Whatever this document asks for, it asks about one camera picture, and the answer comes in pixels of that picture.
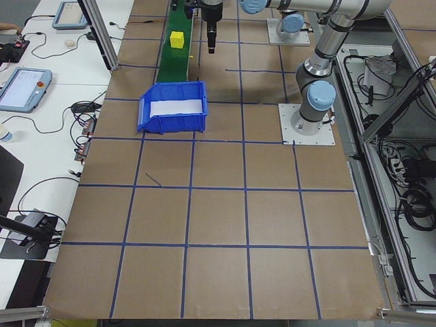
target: green conveyor belt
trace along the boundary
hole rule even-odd
[[[186,18],[184,8],[185,0],[180,0],[177,11],[170,11],[157,82],[186,82],[188,79],[193,20]],[[171,48],[170,35],[172,31],[183,32],[185,43],[182,49]]]

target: screen display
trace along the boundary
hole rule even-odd
[[[59,24],[78,24],[82,20],[82,10],[78,3],[65,3],[61,15],[58,19]]]
[[[19,70],[0,99],[0,106],[22,108],[35,90],[44,72]]]

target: blue plastic bin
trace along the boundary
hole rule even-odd
[[[151,102],[190,99],[202,101],[201,113],[163,114],[150,117]],[[204,131],[207,114],[205,82],[156,83],[140,98],[138,131],[160,134],[174,131]]]

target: power adapter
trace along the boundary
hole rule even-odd
[[[87,39],[91,40],[91,41],[95,41],[95,36],[94,36],[93,32],[87,33]]]
[[[84,112],[94,112],[101,107],[101,104],[96,104],[95,102],[77,102],[71,106],[71,111],[75,114],[82,114]]]

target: plastic bottle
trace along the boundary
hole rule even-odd
[[[8,142],[12,139],[12,133],[0,123],[0,142]]]

